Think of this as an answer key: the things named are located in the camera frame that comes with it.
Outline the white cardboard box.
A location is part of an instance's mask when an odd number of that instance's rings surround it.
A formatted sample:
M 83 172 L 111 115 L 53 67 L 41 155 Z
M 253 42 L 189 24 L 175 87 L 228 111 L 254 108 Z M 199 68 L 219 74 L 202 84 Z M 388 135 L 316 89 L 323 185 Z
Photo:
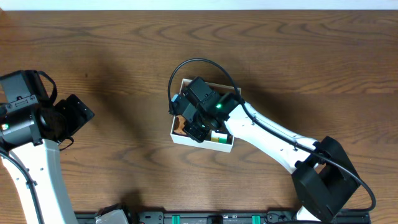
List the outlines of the white cardboard box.
M 181 86 L 180 86 L 180 92 L 182 92 L 182 90 L 188 86 L 190 84 L 190 82 L 193 80 L 187 79 L 187 78 L 183 78 L 182 82 L 181 82 Z M 215 83 L 210 83 L 210 82 L 206 82 L 206 84 L 213 90 L 216 90 L 218 93 L 220 93 L 221 95 L 224 95 L 226 93 L 232 92 L 234 93 L 234 88 L 232 86 L 228 86 L 228 85 L 220 85 L 220 84 L 215 84 Z M 177 129 L 179 128 L 179 122 L 180 120 L 174 116 L 173 120 L 172 120 L 172 127 L 170 130 L 170 137 L 172 138 L 173 143 L 175 144 L 181 144 L 181 145 L 185 145 L 185 146 L 192 146 L 192 147 L 199 147 L 199 148 L 203 148 L 203 149 L 211 149 L 214 151 L 220 151 L 220 152 L 231 152 L 233 145 L 234 145 L 234 140 L 235 137 L 232 136 L 231 134 L 229 134 L 227 132 L 227 138 L 225 142 L 216 142 L 216 141 L 212 141 L 211 140 L 211 134 L 215 131 L 210 131 L 208 133 L 208 135 L 206 136 L 205 140 L 201 143 L 196 142 L 195 140 L 192 140 L 190 137 L 188 137 L 188 135 L 182 135 L 177 133 Z

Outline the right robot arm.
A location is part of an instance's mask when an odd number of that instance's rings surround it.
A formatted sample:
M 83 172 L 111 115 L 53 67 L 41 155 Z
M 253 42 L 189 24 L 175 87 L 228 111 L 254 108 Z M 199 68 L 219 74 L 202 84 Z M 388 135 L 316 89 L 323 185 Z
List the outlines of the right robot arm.
M 302 208 L 300 221 L 332 222 L 362 185 L 342 145 L 327 136 L 317 141 L 258 113 L 241 95 L 214 90 L 185 91 L 171 102 L 185 118 L 183 131 L 202 143 L 208 133 L 226 131 L 260 149 L 291 175 Z

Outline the brown plush toy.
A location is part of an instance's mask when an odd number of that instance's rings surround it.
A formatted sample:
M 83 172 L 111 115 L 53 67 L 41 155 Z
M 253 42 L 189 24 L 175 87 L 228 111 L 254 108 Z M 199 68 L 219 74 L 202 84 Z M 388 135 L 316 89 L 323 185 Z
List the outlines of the brown plush toy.
M 182 136 L 186 136 L 186 132 L 183 130 L 185 127 L 186 119 L 182 115 L 177 115 L 175 117 L 175 123 L 174 123 L 174 130 L 173 132 L 175 134 L 179 134 Z

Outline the multicolour puzzle cube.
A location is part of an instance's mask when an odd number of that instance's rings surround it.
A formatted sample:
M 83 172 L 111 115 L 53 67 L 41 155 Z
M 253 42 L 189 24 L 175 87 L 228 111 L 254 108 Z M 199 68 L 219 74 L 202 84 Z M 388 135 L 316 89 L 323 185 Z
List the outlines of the multicolour puzzle cube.
M 220 144 L 227 144 L 228 143 L 228 134 L 217 132 L 217 131 L 212 131 L 211 132 L 211 141 L 217 142 Z

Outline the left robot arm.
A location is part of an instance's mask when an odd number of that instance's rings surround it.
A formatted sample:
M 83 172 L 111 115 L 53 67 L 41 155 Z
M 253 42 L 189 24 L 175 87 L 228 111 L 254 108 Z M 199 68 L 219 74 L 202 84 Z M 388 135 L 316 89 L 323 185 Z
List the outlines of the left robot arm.
M 57 101 L 43 71 L 1 77 L 1 160 L 12 177 L 27 223 L 77 223 L 60 168 L 60 144 L 94 117 L 76 95 Z

